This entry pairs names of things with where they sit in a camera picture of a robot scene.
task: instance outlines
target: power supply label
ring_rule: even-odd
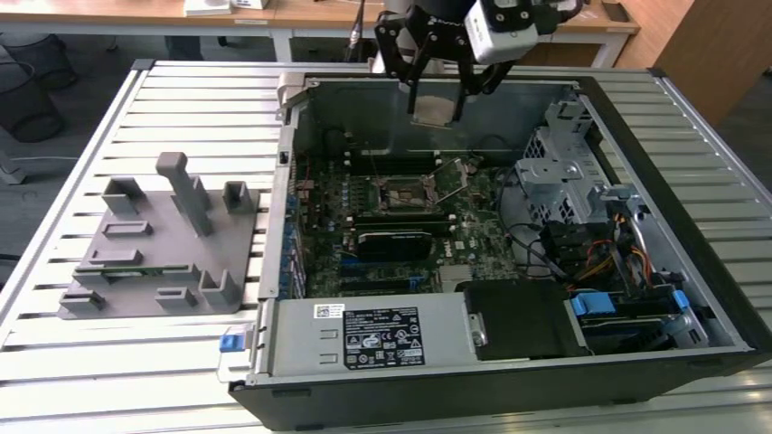
[[[350,370],[426,364],[418,307],[347,310],[343,337]]]

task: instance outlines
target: aluminum slats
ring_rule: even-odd
[[[111,137],[97,149],[95,161],[66,205],[33,277],[23,284],[17,301],[19,317],[11,320],[11,334],[0,352],[0,431],[270,432],[235,404],[215,374],[219,336],[229,326],[255,319],[257,281],[247,284],[245,309],[233,315],[62,321],[55,313],[73,268],[102,218],[105,205],[98,195],[109,176],[137,175],[145,189],[169,188],[166,180],[153,175],[154,157],[167,150],[185,151],[191,156],[193,172],[202,175],[209,188],[219,188],[226,180],[245,180],[250,188],[261,191],[261,208],[267,211],[281,128],[266,115],[277,109],[278,75],[282,71],[341,71],[339,68],[341,65],[325,64],[157,63],[145,86],[134,89],[122,107]],[[522,68],[515,75],[537,73],[546,72]],[[558,76],[587,73],[585,69],[551,70]],[[690,126],[653,77],[642,71],[593,73],[635,125],[634,131],[663,166],[678,197],[698,214],[698,224],[717,252],[772,324],[772,259],[767,253],[772,221],[766,203],[746,186],[738,168],[719,164],[727,159]],[[229,120],[226,115],[231,114],[239,115],[238,120]],[[191,115],[206,126],[189,126]],[[211,125],[219,122],[233,124]],[[607,145],[602,149],[611,152]],[[261,278],[267,215],[259,214],[254,235],[249,270],[254,279]],[[643,433],[657,431],[657,427],[674,430],[678,426],[682,432],[694,432],[693,428],[727,432],[727,427],[741,424],[745,432],[755,432],[765,427],[765,418],[772,417],[769,410],[759,410],[759,405],[772,402],[772,376],[767,369],[763,366],[729,378],[701,380],[635,405],[350,431],[415,429],[439,434],[566,429],[595,433],[625,429]]]

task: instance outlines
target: desk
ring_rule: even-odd
[[[350,0],[273,0],[270,9],[231,15],[183,16],[185,0],[0,0],[0,32],[269,36],[278,61],[293,61],[294,37],[349,38],[358,4]],[[374,38],[382,4],[366,7],[365,37]],[[613,67],[634,23],[609,20],[599,2],[543,42],[601,45],[594,67]]]

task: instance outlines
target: metal bracket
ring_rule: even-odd
[[[603,190],[602,200],[626,202],[638,193],[637,188],[631,185],[613,185],[613,187]]]
[[[277,87],[277,99],[279,100],[279,112],[277,118],[287,122],[290,119],[290,109],[298,103],[309,99],[306,91],[309,88],[319,86],[318,81],[307,83],[306,73],[283,72],[279,76],[279,86]]]
[[[475,346],[487,345],[486,323],[483,323],[483,314],[470,315],[470,330],[473,332],[473,342]]]

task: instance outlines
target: metal rail table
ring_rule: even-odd
[[[90,244],[111,175],[170,188],[155,173],[163,151],[185,151],[205,184],[245,180],[262,192],[249,275],[261,277],[281,124],[283,71],[334,64],[159,61],[133,71],[83,152],[7,287],[0,293],[0,431],[269,432],[219,383],[219,337],[257,317],[258,283],[243,310],[223,316],[63,321],[58,300]],[[669,80],[643,71],[521,68],[513,74],[598,78],[772,324],[772,201]],[[619,160],[613,165],[623,170]],[[337,432],[770,432],[771,363],[701,380],[631,405],[413,422]]]

